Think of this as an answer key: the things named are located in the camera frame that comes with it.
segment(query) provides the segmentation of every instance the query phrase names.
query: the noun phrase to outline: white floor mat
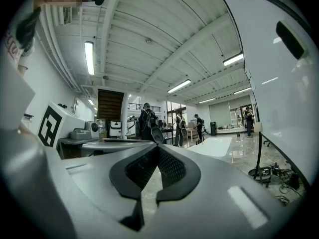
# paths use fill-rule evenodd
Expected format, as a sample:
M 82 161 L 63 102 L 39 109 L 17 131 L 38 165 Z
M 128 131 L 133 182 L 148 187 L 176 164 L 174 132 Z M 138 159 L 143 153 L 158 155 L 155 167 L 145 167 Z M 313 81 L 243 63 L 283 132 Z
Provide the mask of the white floor mat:
M 223 157 L 227 153 L 231 139 L 231 137 L 211 137 L 199 145 L 188 148 L 188 150 L 207 156 Z

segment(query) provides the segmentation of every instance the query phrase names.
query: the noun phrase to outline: person wearing backpack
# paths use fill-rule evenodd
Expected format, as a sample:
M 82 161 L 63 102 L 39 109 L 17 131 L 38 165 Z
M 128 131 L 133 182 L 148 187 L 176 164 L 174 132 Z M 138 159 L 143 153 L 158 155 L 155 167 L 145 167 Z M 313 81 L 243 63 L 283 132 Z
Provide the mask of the person wearing backpack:
M 178 147 L 178 140 L 179 146 L 183 146 L 183 134 L 181 132 L 182 128 L 185 128 L 185 119 L 181 115 L 181 112 L 176 113 L 176 134 L 175 134 L 175 144 L 174 146 Z
M 150 104 L 145 103 L 143 105 L 143 111 L 141 112 L 141 116 L 139 117 L 139 125 L 142 140 L 155 142 L 151 133 L 151 128 L 155 125 L 155 123 L 155 113 L 151 110 Z

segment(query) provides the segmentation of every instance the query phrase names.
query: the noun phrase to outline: ceiling beam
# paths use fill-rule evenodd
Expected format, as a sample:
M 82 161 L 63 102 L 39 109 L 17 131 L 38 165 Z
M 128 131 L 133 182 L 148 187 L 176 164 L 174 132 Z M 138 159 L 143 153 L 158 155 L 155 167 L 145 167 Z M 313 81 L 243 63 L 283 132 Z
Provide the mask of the ceiling beam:
M 101 73 L 105 73 L 106 67 L 106 51 L 108 47 L 109 33 L 111 29 L 112 19 L 114 12 L 119 3 L 119 0 L 109 0 L 108 6 L 105 12 L 103 26 L 102 26 L 102 39 L 101 39 Z M 102 84 L 105 86 L 105 80 L 102 79 Z
M 151 84 L 160 74 L 165 72 L 176 60 L 180 59 L 187 51 L 189 51 L 197 43 L 201 42 L 205 37 L 210 34 L 217 32 L 218 30 L 224 28 L 226 25 L 231 23 L 231 19 L 228 13 L 222 15 L 217 20 L 213 21 L 211 24 L 207 25 L 190 39 L 188 39 L 182 46 L 175 50 L 156 70 L 155 72 L 146 80 L 145 85 L 140 89 L 140 93 L 143 92 L 148 84 Z
M 215 98 L 218 95 L 224 94 L 224 93 L 226 93 L 228 91 L 235 92 L 235 91 L 238 91 L 238 90 L 241 90 L 241 89 L 244 89 L 244 88 L 248 88 L 248 87 L 250 87 L 249 81 L 245 80 L 243 82 L 234 84 L 234 85 L 229 86 L 227 88 L 215 91 L 215 92 L 213 92 L 213 93 L 211 93 L 209 95 L 205 95 L 205 96 L 202 96 L 202 97 L 198 97 L 198 98 L 194 98 L 192 100 L 189 100 L 189 101 L 186 102 L 186 104 L 190 104 L 190 103 L 198 104 L 198 102 L 200 102 L 200 101 L 204 101 L 204 100 L 207 100 L 207 99 Z
M 237 64 L 237 65 L 234 65 L 230 68 L 225 68 L 223 71 L 217 73 L 217 74 L 214 74 L 212 76 L 209 76 L 207 77 L 206 79 L 202 80 L 202 81 L 199 81 L 199 82 L 195 82 L 194 84 L 188 86 L 188 87 L 185 87 L 181 90 L 177 90 L 176 92 L 173 92 L 171 95 L 181 95 L 187 91 L 190 91 L 190 90 L 193 90 L 193 89 L 196 89 L 196 88 L 199 88 L 199 87 L 202 87 L 204 84 L 207 84 L 207 83 L 210 83 L 212 81 L 215 81 L 217 80 L 218 78 L 221 78 L 221 77 L 224 77 L 228 74 L 231 74 L 237 70 L 242 70 L 243 73 L 244 73 L 244 63 L 240 63 L 240 64 Z

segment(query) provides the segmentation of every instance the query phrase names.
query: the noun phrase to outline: staircase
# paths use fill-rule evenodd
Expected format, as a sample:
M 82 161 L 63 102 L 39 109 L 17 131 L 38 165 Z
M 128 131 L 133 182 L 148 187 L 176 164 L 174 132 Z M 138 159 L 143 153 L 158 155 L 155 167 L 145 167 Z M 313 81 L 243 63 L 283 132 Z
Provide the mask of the staircase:
M 98 119 L 109 121 L 121 121 L 121 109 L 124 93 L 100 90 Z

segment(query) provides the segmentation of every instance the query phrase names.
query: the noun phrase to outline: whiteboard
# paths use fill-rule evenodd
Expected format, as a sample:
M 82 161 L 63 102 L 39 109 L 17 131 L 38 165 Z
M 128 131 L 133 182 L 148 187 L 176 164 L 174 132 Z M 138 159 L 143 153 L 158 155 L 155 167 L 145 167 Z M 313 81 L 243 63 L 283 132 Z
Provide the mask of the whiteboard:
M 319 168 L 318 49 L 291 16 L 269 1 L 225 1 L 238 26 L 245 66 L 256 86 L 262 134 L 312 184 Z M 278 39 L 278 21 L 292 30 L 306 56 L 297 60 Z

